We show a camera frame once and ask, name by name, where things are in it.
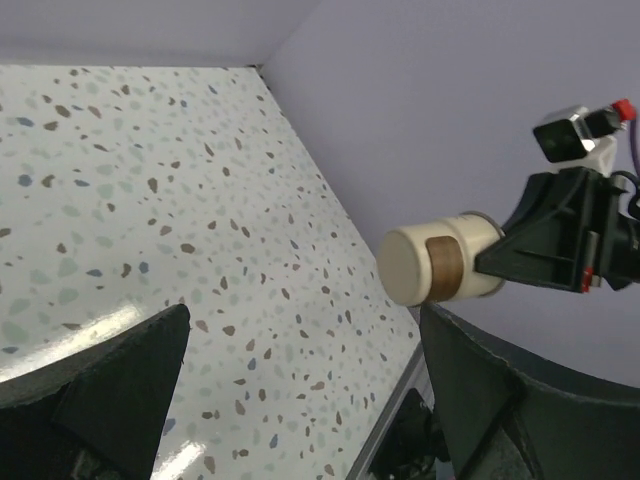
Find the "white table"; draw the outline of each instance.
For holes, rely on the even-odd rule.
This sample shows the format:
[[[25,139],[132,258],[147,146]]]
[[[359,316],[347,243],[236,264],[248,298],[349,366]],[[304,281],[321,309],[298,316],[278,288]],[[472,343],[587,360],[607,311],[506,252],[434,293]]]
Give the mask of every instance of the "white table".
[[[156,480],[344,478],[419,334],[255,71],[3,66],[0,105],[0,381],[184,302]]]

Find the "purple cable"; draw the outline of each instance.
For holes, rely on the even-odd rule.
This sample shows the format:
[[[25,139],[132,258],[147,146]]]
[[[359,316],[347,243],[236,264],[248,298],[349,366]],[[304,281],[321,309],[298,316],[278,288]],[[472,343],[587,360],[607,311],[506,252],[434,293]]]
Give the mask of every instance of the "purple cable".
[[[640,157],[638,156],[638,120],[634,118],[629,125],[629,147],[631,150],[631,160],[636,175],[640,177]]]

